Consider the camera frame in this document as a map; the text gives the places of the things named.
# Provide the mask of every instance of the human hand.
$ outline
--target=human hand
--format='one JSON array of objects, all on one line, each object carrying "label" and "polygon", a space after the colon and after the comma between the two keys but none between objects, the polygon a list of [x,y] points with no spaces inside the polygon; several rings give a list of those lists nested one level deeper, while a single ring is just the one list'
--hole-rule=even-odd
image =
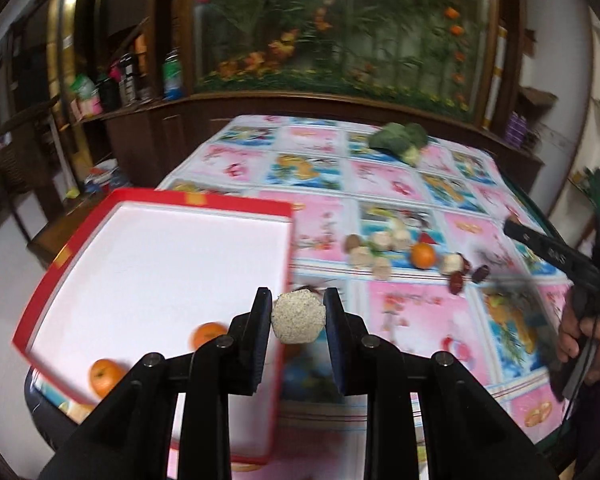
[{"label": "human hand", "polygon": [[[566,294],[566,302],[562,311],[562,320],[558,329],[558,359],[566,363],[569,358],[576,358],[580,352],[578,348],[578,339],[581,335],[592,337],[594,319],[586,317],[578,322],[575,313],[571,307],[571,289]],[[591,368],[584,377],[585,384],[591,385],[600,380],[600,319],[596,325],[596,339],[599,341],[598,350],[593,360]]]}]

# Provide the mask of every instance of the black wire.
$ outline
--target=black wire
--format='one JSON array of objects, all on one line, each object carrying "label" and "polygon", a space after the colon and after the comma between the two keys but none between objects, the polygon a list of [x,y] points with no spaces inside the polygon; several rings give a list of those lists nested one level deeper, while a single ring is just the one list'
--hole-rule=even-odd
[{"label": "black wire", "polygon": [[596,336],[596,328],[598,326],[598,319],[600,318],[600,316],[596,316],[593,320],[593,332],[591,333],[591,344],[589,345],[589,349],[587,350],[587,357],[584,361],[585,366],[582,367],[582,370],[580,371],[580,377],[578,378],[578,390],[577,390],[577,395],[574,396],[573,399],[570,400],[569,405],[567,407],[567,411],[564,412],[564,416],[562,418],[562,422],[560,423],[560,429],[558,430],[558,441],[557,443],[560,443],[561,438],[564,435],[564,428],[566,427],[566,422],[567,419],[569,418],[569,416],[571,415],[571,411],[573,408],[573,405],[576,403],[576,398],[580,395],[580,387],[582,386],[582,381],[584,380],[584,372],[587,369],[586,367],[586,363],[589,362],[589,359],[591,358],[591,352],[593,350],[593,339]]}]

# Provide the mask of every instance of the red triangular object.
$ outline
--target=red triangular object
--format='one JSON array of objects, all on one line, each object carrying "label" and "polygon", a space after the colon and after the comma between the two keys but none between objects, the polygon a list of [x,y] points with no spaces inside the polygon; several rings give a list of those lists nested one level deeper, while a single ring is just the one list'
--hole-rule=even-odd
[{"label": "red triangular object", "polygon": [[437,242],[433,238],[431,238],[429,233],[426,233],[424,231],[420,233],[418,241],[429,245],[437,245]]}]

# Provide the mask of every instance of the screw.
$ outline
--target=screw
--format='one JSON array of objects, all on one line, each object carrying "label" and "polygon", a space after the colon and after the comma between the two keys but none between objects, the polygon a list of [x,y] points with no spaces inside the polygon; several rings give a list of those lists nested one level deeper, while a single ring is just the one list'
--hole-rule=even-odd
[{"label": "screw", "polygon": [[449,366],[454,363],[454,357],[449,352],[436,352],[436,362],[442,366]]},{"label": "screw", "polygon": [[158,352],[151,352],[142,358],[142,364],[148,368],[151,368],[160,363],[163,359],[164,357],[162,357],[162,354],[158,354]]},{"label": "screw", "polygon": [[365,335],[362,338],[362,344],[366,348],[378,348],[380,346],[380,338],[377,335]]},{"label": "screw", "polygon": [[228,334],[216,338],[216,346],[218,348],[229,348],[232,344],[234,344],[234,338]]}]

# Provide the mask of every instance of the tablecloth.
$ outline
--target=tablecloth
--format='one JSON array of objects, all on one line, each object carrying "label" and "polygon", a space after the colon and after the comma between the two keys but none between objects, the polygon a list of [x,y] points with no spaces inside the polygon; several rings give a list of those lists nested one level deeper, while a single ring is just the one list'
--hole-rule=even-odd
[{"label": "tablecloth", "polygon": [[[502,233],[512,215],[542,229],[487,153],[431,137],[414,169],[367,147],[376,130],[341,121],[239,116],[158,188],[292,202],[290,288],[321,293],[336,286],[345,309],[362,316],[370,333],[405,352],[453,353],[538,442],[560,425],[566,408],[551,392],[546,363],[570,282]],[[479,285],[467,280],[455,296],[436,268],[414,268],[408,252],[385,252],[393,269],[389,281],[349,265],[342,243],[347,235],[368,239],[394,221],[407,226],[413,242],[433,244],[438,256],[462,253],[474,268],[487,264],[491,275]],[[74,420],[88,413],[42,377],[34,384]],[[422,478],[426,455],[415,395],[412,404]],[[337,393],[323,333],[286,356],[269,464],[234,474],[250,480],[359,480],[365,424],[366,398]]]}]

